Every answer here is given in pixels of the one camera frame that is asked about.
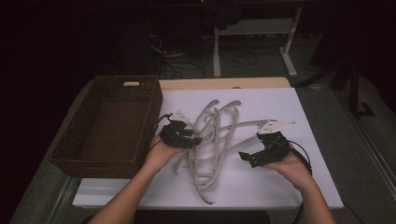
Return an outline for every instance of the hand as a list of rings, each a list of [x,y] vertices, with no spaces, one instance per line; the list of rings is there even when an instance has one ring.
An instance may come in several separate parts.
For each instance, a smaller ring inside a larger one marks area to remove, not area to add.
[[[177,153],[185,152],[187,149],[178,147],[169,147],[159,135],[155,135],[150,143],[149,151],[144,167],[159,172]]]
[[[276,170],[299,191],[315,184],[304,164],[291,152],[282,161],[272,162],[263,167]]]

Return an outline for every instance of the wicker basket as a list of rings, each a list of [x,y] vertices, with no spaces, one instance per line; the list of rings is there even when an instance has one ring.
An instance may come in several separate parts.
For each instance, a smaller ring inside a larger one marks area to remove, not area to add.
[[[73,177],[131,178],[162,103],[157,77],[96,77],[50,161]]]

